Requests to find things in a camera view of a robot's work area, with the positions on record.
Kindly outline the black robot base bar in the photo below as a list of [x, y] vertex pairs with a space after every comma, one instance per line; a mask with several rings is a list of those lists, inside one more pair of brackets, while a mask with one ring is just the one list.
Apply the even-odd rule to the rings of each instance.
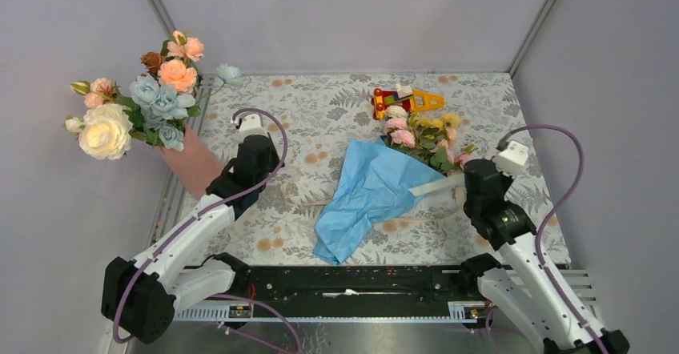
[[472, 282], [474, 265], [434, 266], [254, 266], [228, 253], [211, 255], [204, 263], [227, 263], [235, 280], [227, 294], [271, 306], [278, 300], [423, 300], [483, 303]]

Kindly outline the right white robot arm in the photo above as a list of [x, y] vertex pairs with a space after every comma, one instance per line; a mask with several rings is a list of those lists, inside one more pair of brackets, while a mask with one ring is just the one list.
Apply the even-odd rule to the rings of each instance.
[[484, 253], [461, 265], [460, 291], [499, 308], [539, 353], [626, 353], [620, 330], [607, 329], [542, 249], [538, 229], [506, 193], [528, 161], [528, 148], [503, 140], [491, 159], [464, 165], [464, 213], [501, 261]]

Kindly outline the blue paper bouquet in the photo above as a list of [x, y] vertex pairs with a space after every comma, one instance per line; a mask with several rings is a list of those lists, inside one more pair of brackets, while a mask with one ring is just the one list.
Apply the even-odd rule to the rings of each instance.
[[454, 150], [461, 123], [453, 113], [430, 119], [391, 106], [379, 139], [352, 140], [335, 194], [315, 225], [314, 255], [333, 265], [344, 263], [374, 224], [399, 217], [422, 200], [412, 188], [461, 174], [472, 151]]

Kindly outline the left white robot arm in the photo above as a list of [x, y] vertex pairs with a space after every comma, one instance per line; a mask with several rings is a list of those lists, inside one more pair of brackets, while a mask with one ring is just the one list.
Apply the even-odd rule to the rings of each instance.
[[260, 109], [236, 111], [231, 122], [242, 138], [237, 155], [208, 185], [191, 213], [132, 259], [117, 257], [108, 263], [101, 313], [113, 324], [115, 343], [133, 339], [152, 343], [176, 313], [218, 294], [237, 299], [246, 293], [247, 275], [221, 260], [189, 271], [184, 268], [198, 250], [256, 203], [283, 167], [288, 140], [278, 152], [262, 117], [282, 125]]

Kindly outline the cream ribbon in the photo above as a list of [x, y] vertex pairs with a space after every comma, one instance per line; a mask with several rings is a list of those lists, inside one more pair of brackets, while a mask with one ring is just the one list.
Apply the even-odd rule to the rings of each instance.
[[467, 194], [465, 189], [463, 188], [464, 184], [464, 177], [462, 174], [458, 175], [450, 175], [446, 178], [439, 179], [437, 181], [434, 181], [432, 183], [426, 183], [423, 185], [419, 185], [417, 187], [414, 187], [410, 190], [410, 192], [415, 195], [415, 196], [426, 196], [434, 193], [438, 193], [440, 191], [448, 190], [451, 189], [454, 191], [454, 200], [455, 200], [455, 205], [453, 208], [453, 212], [441, 216], [441, 217], [396, 217], [392, 218], [392, 220], [399, 221], [399, 222], [405, 222], [405, 223], [425, 223], [425, 222], [437, 222], [437, 221], [444, 221], [446, 219], [450, 219], [454, 217], [456, 214], [458, 214], [461, 210], [462, 207], [464, 206], [464, 202], [467, 199]]

